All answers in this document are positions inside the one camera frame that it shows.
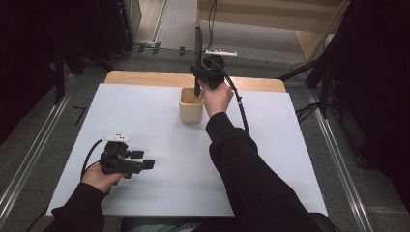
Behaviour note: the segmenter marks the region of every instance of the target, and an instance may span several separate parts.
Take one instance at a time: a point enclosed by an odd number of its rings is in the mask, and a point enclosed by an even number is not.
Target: black cable
[[[332,225],[333,225],[334,229],[335,229],[337,232],[341,232],[341,230],[340,230],[339,228],[337,228],[337,226],[335,226],[333,223],[332,223]]]
[[[296,65],[305,65],[305,64],[306,64],[306,62],[295,63],[295,64],[293,64],[293,65],[289,68],[289,71],[291,72],[291,71],[292,71],[292,68],[295,67]],[[293,78],[296,79],[297,81],[303,81],[302,79],[296,78],[296,75],[293,76]]]
[[[33,220],[33,222],[30,224],[30,227],[28,227],[26,232],[30,232],[33,229],[34,225],[36,225],[36,223],[39,222],[40,218],[42,218],[42,215],[45,214],[47,209],[48,209],[48,206],[45,207],[45,209],[42,210],[42,212],[36,217],[36,219]]]
[[[135,51],[138,51],[139,50],[139,48],[141,48],[141,47],[143,47],[143,49],[145,50],[145,49],[152,49],[152,50],[166,50],[166,51],[177,51],[177,52],[187,52],[187,53],[194,53],[195,51],[191,51],[191,50],[180,50],[180,49],[172,49],[172,48],[155,48],[155,47],[149,47],[149,46],[143,46],[143,45],[141,45],[141,46],[136,46],[135,48],[133,48],[131,51],[128,51],[128,52],[125,52],[125,53],[123,53],[123,54],[128,54],[128,53],[132,53],[132,52],[135,52]]]
[[[214,3],[212,4],[211,10],[209,11],[208,15],[208,29],[209,29],[209,43],[208,46],[203,50],[202,52],[205,52],[209,48],[212,47],[212,42],[214,41],[214,23],[215,23],[215,15],[217,14],[217,0],[214,0]],[[212,9],[214,9],[214,16],[212,18],[212,27],[211,27],[211,14],[212,14]]]
[[[88,160],[89,160],[90,157],[91,157],[91,154],[93,153],[93,151],[94,151],[94,149],[97,147],[97,145],[99,145],[101,142],[103,142],[102,139],[100,139],[99,141],[97,141],[97,142],[93,145],[93,147],[90,149],[90,152],[88,152],[87,157],[85,158],[84,164],[82,165],[80,180],[81,180],[82,176],[84,176],[84,173],[85,173],[85,171],[86,171],[87,168],[88,168],[88,167],[86,168],[86,166],[87,166]]]
[[[226,81],[228,82],[228,84],[230,85],[231,89],[233,90],[233,92],[235,93],[236,96],[236,101],[238,102],[238,106],[239,106],[239,110],[241,111],[241,116],[242,116],[242,121],[244,122],[244,129],[247,133],[249,133],[249,126],[248,126],[248,121],[247,121],[247,116],[245,115],[245,110],[244,110],[244,106],[242,104],[242,97],[239,96],[238,94],[238,90],[236,89],[232,79],[229,77],[229,75],[226,73],[226,71],[215,61],[213,61],[212,59],[207,59],[204,58],[208,61],[210,61],[211,63],[213,63],[218,69],[220,69],[223,73],[223,75],[225,76]]]
[[[107,156],[107,157],[104,157],[104,158],[102,158],[102,159],[99,159],[99,160],[97,160],[97,161],[95,161],[95,162],[93,162],[93,163],[91,163],[90,165],[88,165],[88,166],[85,168],[85,171],[87,171],[88,168],[90,168],[90,167],[93,166],[94,164],[96,164],[96,163],[98,163],[98,162],[100,162],[100,161],[103,161],[103,160],[105,160],[105,159],[108,159],[108,158],[110,158],[110,157],[112,157],[112,156],[114,156],[114,155],[115,155],[115,153],[114,153],[114,154],[111,154],[111,155],[109,155],[109,156]]]
[[[334,103],[332,101],[326,101],[325,104],[331,109],[334,108]],[[301,124],[307,116],[309,116],[315,109],[320,108],[321,102],[311,103],[308,106],[295,110],[299,124]]]
[[[113,61],[111,61],[111,62],[109,62],[109,63],[107,63],[107,64],[108,64],[108,65],[113,65],[113,64],[117,63],[118,61],[120,61],[121,59],[123,59],[126,54],[127,54],[127,52],[124,52],[124,53],[115,55],[115,56],[118,56],[118,58],[115,59],[115,60],[113,60]],[[83,64],[86,65],[88,68],[98,66],[97,64],[94,64],[94,63],[91,64],[91,63],[87,63],[87,62],[83,62]]]

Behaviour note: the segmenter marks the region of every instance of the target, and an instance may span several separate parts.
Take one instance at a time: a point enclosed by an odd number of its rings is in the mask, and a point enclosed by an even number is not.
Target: left hand
[[[126,175],[126,173],[105,175],[102,171],[102,166],[97,163],[85,171],[84,176],[81,178],[81,183],[88,184],[100,190],[102,193],[107,193],[111,186],[116,186]]]

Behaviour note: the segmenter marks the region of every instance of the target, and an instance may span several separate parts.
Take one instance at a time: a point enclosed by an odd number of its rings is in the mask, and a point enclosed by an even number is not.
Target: white board
[[[202,122],[179,120],[181,88],[101,84],[52,197],[47,214],[63,206],[79,182],[84,159],[93,144],[123,133],[131,150],[143,150],[142,160],[155,160],[152,170],[133,174],[111,189],[102,203],[105,215],[124,217],[233,216],[220,174],[211,162],[211,143]],[[298,194],[308,211],[327,215],[289,95],[240,91],[251,137],[259,155]],[[227,111],[243,127],[235,98]],[[99,159],[105,142],[91,156]]]

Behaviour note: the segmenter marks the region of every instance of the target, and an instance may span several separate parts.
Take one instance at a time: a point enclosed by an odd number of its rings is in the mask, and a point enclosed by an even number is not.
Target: metal rail
[[[319,99],[317,98],[315,93],[313,93],[309,89],[307,89],[307,91],[311,102],[319,102]],[[315,110],[315,114],[317,121],[319,122],[320,129],[322,130],[326,143],[329,147],[329,151],[331,153],[332,160],[335,164],[338,177],[341,180],[344,192],[346,194],[347,200],[349,201],[350,208],[353,212],[356,222],[358,223],[359,229],[362,232],[372,232],[374,230],[371,226],[370,219],[368,218],[365,205],[363,204],[362,198],[360,197],[360,194],[356,189],[353,179],[350,176],[349,171],[347,170],[347,166],[344,162],[343,155],[337,146],[337,142],[332,133],[332,129],[329,125],[329,122],[327,119],[324,119],[319,109]]]
[[[60,118],[76,81],[77,77],[73,74],[70,74],[66,82],[66,95],[63,97],[59,104],[56,104],[52,107],[47,119],[40,129],[40,132],[37,134],[36,139],[31,145],[30,150],[27,152],[27,155],[25,156],[23,162],[16,171],[15,176],[9,183],[6,190],[2,193],[0,200],[0,230],[5,224],[6,219],[13,208],[13,205],[15,204],[19,194],[21,193],[24,184],[29,178],[30,173],[32,172],[37,162],[37,159],[42,153],[45,143],[47,142],[58,119]]]

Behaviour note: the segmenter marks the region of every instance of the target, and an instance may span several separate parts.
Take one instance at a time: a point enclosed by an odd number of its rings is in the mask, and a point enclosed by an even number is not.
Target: black jacket
[[[257,146],[225,113],[214,115],[206,127],[212,162],[220,173],[234,219],[212,219],[194,232],[320,231],[296,193],[257,153]],[[104,194],[79,184],[46,231],[102,231]]]

